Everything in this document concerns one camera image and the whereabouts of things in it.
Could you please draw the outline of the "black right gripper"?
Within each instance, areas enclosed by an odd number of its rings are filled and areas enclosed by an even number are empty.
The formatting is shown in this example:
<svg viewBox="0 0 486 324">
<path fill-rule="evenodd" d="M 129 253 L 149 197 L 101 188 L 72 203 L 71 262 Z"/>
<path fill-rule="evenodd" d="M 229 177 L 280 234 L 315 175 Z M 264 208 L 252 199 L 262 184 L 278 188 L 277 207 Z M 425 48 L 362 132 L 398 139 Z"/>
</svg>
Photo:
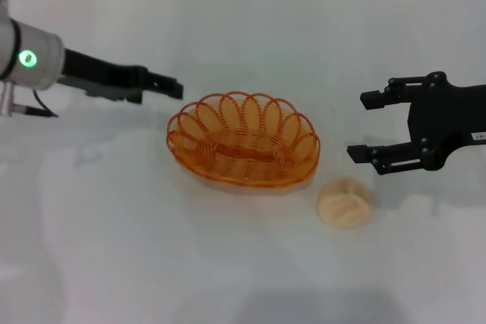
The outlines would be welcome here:
<svg viewBox="0 0 486 324">
<path fill-rule="evenodd" d="M 484 84 L 454 86 L 444 72 L 436 71 L 423 77 L 392 77 L 383 91 L 364 92 L 360 100 L 366 110 L 409 104 L 412 142 L 346 149 L 354 163 L 369 163 L 379 175 L 437 171 L 456 150 L 485 144 Z"/>
</svg>

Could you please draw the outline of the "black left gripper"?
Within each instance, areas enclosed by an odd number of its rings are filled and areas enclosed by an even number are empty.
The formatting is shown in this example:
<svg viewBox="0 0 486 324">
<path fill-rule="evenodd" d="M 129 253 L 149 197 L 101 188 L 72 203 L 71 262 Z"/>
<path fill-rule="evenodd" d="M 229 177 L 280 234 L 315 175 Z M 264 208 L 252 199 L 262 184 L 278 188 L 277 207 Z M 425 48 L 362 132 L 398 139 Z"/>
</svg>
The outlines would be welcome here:
<svg viewBox="0 0 486 324">
<path fill-rule="evenodd" d="M 65 50 L 60 84 L 84 90 L 85 95 L 113 102 L 141 105 L 143 92 L 183 100 L 184 86 L 175 78 L 154 74 L 141 66 L 103 61 L 74 50 Z"/>
</svg>

